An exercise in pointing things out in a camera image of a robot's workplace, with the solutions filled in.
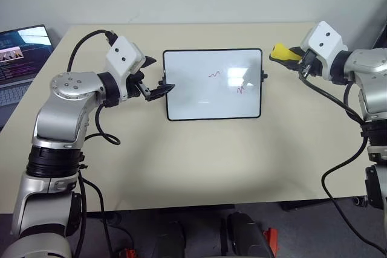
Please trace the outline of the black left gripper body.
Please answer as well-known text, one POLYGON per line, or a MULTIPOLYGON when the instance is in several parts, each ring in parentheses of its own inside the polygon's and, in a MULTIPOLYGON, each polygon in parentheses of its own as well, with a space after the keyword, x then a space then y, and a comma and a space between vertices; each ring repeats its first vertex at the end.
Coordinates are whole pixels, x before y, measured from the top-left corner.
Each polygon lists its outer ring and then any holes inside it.
POLYGON ((126 79, 127 98, 139 97, 142 94, 145 99, 151 96, 150 89, 143 83, 145 75, 141 71, 130 74, 126 79))

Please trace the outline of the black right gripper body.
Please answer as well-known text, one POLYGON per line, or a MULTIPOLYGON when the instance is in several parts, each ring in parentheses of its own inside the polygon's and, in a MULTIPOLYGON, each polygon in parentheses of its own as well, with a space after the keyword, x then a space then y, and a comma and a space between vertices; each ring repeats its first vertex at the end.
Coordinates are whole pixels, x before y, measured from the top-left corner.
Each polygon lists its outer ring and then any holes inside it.
POLYGON ((313 50, 307 49, 302 56, 299 62, 299 72, 303 77, 322 75, 322 63, 313 50))

